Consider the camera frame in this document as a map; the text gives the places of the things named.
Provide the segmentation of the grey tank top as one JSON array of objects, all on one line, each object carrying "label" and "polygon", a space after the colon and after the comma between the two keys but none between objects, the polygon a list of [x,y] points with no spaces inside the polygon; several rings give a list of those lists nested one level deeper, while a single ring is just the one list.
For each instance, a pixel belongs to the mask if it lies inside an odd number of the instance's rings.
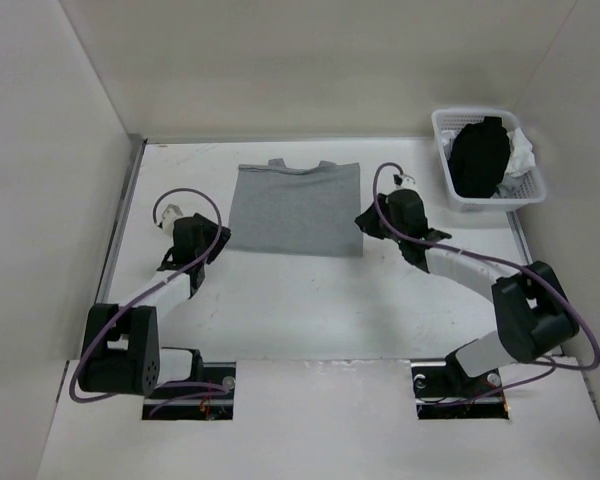
[{"label": "grey tank top", "polygon": [[282,255],[358,258],[362,233],[360,166],[321,161],[308,169],[281,158],[241,164],[232,199],[228,247]]}]

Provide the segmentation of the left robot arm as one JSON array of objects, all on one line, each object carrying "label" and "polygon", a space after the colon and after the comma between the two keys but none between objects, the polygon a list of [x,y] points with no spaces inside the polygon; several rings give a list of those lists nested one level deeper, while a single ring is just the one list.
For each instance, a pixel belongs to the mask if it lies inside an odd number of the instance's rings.
[{"label": "left robot arm", "polygon": [[159,330],[169,313],[200,289],[205,266],[224,249],[231,230],[195,214],[173,221],[171,237],[172,246],[144,292],[90,308],[77,374],[82,391],[148,397],[170,384],[190,399],[203,390],[200,353],[163,347]]}]

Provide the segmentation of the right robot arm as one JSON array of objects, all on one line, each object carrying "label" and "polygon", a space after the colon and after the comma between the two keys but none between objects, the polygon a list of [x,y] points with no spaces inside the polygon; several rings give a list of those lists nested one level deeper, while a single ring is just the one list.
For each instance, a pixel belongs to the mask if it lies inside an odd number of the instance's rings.
[{"label": "right robot arm", "polygon": [[453,396],[469,394],[501,367],[535,361],[580,330],[548,264],[516,267],[471,256],[451,234],[429,226],[424,203],[413,190],[377,195],[355,224],[367,236],[395,242],[410,265],[452,280],[493,305],[495,330],[445,357],[441,376]]}]

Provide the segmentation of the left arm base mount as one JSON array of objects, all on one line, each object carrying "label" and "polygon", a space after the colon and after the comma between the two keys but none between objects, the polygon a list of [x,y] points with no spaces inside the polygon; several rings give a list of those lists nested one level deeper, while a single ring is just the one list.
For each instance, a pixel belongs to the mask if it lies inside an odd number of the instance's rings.
[{"label": "left arm base mount", "polygon": [[235,362],[206,362],[199,350],[163,349],[157,385],[144,399],[146,421],[229,421],[234,416]]}]

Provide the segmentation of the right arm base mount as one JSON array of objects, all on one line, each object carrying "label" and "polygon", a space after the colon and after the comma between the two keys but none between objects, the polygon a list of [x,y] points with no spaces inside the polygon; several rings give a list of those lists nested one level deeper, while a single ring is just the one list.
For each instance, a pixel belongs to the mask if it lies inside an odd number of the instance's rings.
[{"label": "right arm base mount", "polygon": [[444,362],[411,364],[415,409],[419,420],[508,420],[505,395],[495,369],[460,385],[447,377]]}]

